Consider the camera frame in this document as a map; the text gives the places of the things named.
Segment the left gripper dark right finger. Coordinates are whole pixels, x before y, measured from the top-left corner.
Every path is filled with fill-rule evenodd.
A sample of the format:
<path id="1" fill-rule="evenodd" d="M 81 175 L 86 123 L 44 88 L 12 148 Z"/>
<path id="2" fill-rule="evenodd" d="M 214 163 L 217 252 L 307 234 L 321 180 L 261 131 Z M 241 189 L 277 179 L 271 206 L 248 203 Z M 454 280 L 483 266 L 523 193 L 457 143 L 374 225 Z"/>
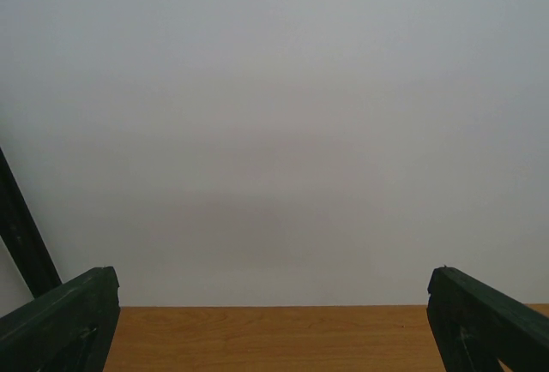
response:
<path id="1" fill-rule="evenodd" d="M 548 370 L 548 318 L 454 267 L 438 267 L 426 309 L 447 371 Z"/>

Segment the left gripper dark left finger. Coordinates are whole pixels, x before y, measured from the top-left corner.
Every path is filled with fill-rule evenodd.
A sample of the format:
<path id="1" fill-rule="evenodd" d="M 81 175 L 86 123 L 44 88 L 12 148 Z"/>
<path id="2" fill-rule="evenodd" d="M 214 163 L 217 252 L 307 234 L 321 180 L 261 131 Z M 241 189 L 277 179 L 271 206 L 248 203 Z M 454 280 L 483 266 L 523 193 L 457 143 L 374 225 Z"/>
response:
<path id="1" fill-rule="evenodd" d="M 113 267 L 95 267 L 1 318 L 2 371 L 102 371 L 120 306 Z"/>

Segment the black aluminium frame post left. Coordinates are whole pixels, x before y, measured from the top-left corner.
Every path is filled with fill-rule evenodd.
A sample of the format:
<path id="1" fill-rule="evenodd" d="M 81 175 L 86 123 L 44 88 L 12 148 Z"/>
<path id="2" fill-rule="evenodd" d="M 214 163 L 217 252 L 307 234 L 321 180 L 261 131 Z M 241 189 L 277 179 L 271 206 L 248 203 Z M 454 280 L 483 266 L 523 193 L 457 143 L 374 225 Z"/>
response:
<path id="1" fill-rule="evenodd" d="M 1 237 L 33 298 L 63 283 L 3 152 Z"/>

